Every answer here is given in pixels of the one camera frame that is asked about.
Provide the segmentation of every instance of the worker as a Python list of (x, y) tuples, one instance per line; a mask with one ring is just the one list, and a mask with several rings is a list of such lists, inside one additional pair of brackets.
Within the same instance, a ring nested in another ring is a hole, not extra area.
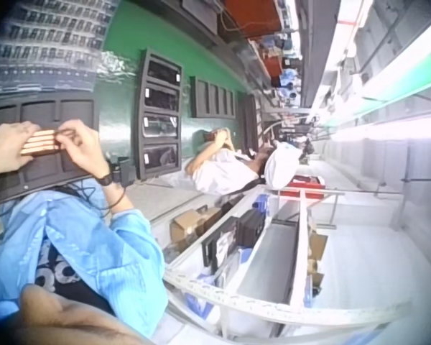
[(222, 129), (203, 151), (183, 162), (183, 170), (161, 179), (176, 188), (217, 196), (240, 193), (260, 183), (280, 189), (294, 177), (300, 154), (299, 149), (279, 143), (262, 147), (251, 160), (235, 152), (229, 131)]
[[(111, 182), (98, 132), (80, 120), (60, 129), (75, 133), (56, 140), (94, 177), (83, 181), (92, 196), (42, 190), (0, 206), (0, 323), (24, 344), (144, 344), (167, 306), (162, 250)], [(0, 174), (32, 161), (20, 152), (38, 130), (28, 121), (0, 126)]]

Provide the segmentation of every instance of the white hat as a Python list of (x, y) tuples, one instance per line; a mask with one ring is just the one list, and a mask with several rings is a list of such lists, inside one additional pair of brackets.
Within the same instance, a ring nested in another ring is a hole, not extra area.
[(300, 165), (302, 150), (280, 142), (265, 164), (265, 181), (270, 188), (284, 188), (294, 177)]

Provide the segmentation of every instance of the white shirt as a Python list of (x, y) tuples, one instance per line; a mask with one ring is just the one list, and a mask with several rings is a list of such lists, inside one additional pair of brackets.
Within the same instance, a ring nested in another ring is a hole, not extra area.
[(236, 159), (236, 153), (229, 149), (218, 150), (189, 176), (185, 167), (192, 158), (182, 162), (182, 170), (164, 175), (162, 180), (171, 186), (198, 190), (201, 193), (225, 196), (242, 189), (259, 176), (246, 164)]

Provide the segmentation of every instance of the green wall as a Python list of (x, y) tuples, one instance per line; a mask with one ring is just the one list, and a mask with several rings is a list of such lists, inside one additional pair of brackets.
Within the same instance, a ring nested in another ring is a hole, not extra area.
[[(240, 139), (237, 121), (192, 118), (190, 76), (196, 75), (233, 91), (245, 91), (244, 86), (232, 76), (226, 66), (191, 37), (136, 4), (123, 1), (113, 18), (104, 51), (112, 52), (116, 59), (124, 64), (122, 70), (129, 74), (120, 73), (117, 77), (111, 78), (101, 76), (95, 89), (101, 105), (101, 138), (108, 138), (104, 144), (106, 148), (116, 155), (129, 154), (129, 134), (126, 133), (126, 129), (131, 123), (134, 111), (136, 76), (133, 73), (137, 72), (141, 51), (147, 48), (181, 64), (184, 68), (182, 155), (194, 154), (196, 147), (203, 143), (202, 137), (195, 134), (202, 129), (228, 127), (236, 133), (233, 140), (237, 145)], [(111, 135), (121, 131), (124, 134)]]

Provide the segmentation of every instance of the wristwatch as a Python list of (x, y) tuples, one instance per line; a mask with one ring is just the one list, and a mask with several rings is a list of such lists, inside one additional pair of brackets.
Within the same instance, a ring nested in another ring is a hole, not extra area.
[(96, 181), (98, 181), (98, 183), (101, 186), (106, 187), (113, 182), (113, 177), (112, 177), (112, 174), (109, 173), (109, 174), (105, 175), (103, 178), (96, 178)]

